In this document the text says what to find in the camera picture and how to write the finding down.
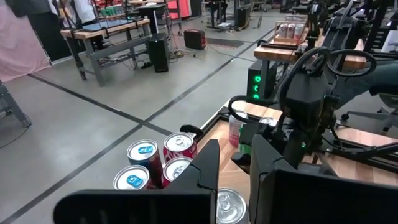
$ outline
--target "red soda can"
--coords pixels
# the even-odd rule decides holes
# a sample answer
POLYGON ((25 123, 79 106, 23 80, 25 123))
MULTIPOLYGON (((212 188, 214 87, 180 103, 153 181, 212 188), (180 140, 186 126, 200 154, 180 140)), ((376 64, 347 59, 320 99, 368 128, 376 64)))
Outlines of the red soda can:
POLYGON ((164 140, 163 155, 166 162, 179 156, 193 159, 197 154, 197 144, 188 133, 173 133, 164 140))
POLYGON ((143 139, 132 143, 127 149, 131 165, 142 165, 148 169, 155 186, 162 188, 162 161, 155 141, 143 139))
POLYGON ((144 166, 133 165, 122 169, 113 179, 116 190, 153 189, 155 186, 150 179, 149 171, 144 166))
POLYGON ((189 166, 191 161, 191 158, 185 156, 176 157, 168 161, 163 169, 163 187, 167 187, 169 183, 176 179, 189 166))

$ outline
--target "person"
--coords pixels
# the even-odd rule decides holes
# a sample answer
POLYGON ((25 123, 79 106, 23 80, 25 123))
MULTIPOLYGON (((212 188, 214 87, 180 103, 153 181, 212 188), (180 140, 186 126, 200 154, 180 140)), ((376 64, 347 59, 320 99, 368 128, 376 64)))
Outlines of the person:
POLYGON ((341 108, 355 96, 365 93, 374 86, 389 85, 397 86, 398 88, 397 71, 398 61, 378 61, 375 71, 368 75, 339 78, 333 90, 333 94, 340 97, 338 108, 341 108))
MULTIPOLYGON (((75 23, 76 23, 76 14, 75 14, 75 10, 73 10, 73 8, 71 7, 69 0, 57 0, 58 3, 59 1, 61 1, 60 4, 58 4, 58 8, 60 10, 61 14, 66 14, 64 16, 64 22, 63 25, 65 27, 69 27, 69 22, 70 24, 74 27, 75 23)), ((82 26, 87 26, 90 24, 94 24, 96 23, 96 16, 94 13, 94 8, 90 3, 90 0, 74 0, 75 2, 75 6, 76 6, 76 12, 81 20, 82 26)), ((102 36, 97 36, 97 37, 93 37, 90 39, 91 44, 93 46, 94 49, 103 49, 103 43, 104 43, 104 39, 102 36)))

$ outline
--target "chair leg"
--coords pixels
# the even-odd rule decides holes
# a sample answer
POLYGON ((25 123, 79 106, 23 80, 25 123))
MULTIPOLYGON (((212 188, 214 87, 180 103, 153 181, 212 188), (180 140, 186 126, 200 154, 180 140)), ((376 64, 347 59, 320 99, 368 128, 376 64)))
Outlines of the chair leg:
POLYGON ((359 111, 349 111, 347 112, 347 114, 352 114, 352 115, 356 115, 356 116, 362 116, 365 118, 372 118, 372 119, 376 119, 379 121, 384 121, 386 118, 389 117, 388 114, 382 114, 382 113, 365 113, 365 112, 359 112, 359 111))

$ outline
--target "metal table frame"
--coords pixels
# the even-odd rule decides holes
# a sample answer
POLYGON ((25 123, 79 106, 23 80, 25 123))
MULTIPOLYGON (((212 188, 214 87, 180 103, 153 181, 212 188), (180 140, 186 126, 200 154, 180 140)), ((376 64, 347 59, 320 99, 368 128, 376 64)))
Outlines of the metal table frame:
POLYGON ((24 112, 19 108, 17 102, 13 99, 6 86, 4 86, 3 82, 0 80, 0 113, 2 112, 6 112, 7 114, 12 113, 15 115, 25 128, 32 124, 24 112))
POLYGON ((86 54, 87 57, 90 59, 91 61, 91 65, 93 67, 93 71, 91 70, 87 70, 84 67, 84 63, 81 61, 81 58, 76 50, 76 41, 74 41, 72 38, 70 37, 64 37, 70 52, 72 53, 73 58, 75 59, 76 62, 76 67, 78 69, 78 71, 80 72, 80 76, 82 80, 86 80, 86 73, 90 73, 92 75, 95 75, 98 83, 100 86, 105 86, 105 80, 104 80, 104 76, 101 73, 102 69, 108 68, 112 65, 116 65, 117 63, 121 63, 125 60, 129 60, 131 58, 135 58, 136 56, 140 55, 140 54, 144 54, 147 53, 147 51, 142 51, 142 52, 135 52, 134 51, 134 47, 141 45, 141 44, 146 44, 149 41, 149 30, 148 30, 148 24, 143 24, 142 26, 142 30, 144 32, 144 35, 140 38, 137 39, 132 39, 131 38, 131 34, 130 34, 130 30, 131 29, 135 29, 135 27, 129 27, 127 29, 125 29, 126 32, 126 37, 127 37, 127 42, 123 42, 117 45, 113 45, 110 47, 107 47, 105 49, 102 50, 95 50, 90 42, 90 38, 88 39, 83 39, 83 43, 86 47, 86 54), (123 57, 121 60, 115 60, 113 62, 108 62, 104 65, 101 65, 99 63, 99 59, 107 57, 109 55, 118 53, 120 51, 123 50, 130 50, 129 54, 126 57, 123 57))

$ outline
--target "green led light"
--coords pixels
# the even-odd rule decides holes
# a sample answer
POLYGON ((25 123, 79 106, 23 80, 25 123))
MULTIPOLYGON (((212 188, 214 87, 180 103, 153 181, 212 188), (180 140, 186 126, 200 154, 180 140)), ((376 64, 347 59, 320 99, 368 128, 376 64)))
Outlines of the green led light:
POLYGON ((256 75, 256 76, 254 77, 254 81, 259 83, 259 82, 261 81, 261 76, 256 75))

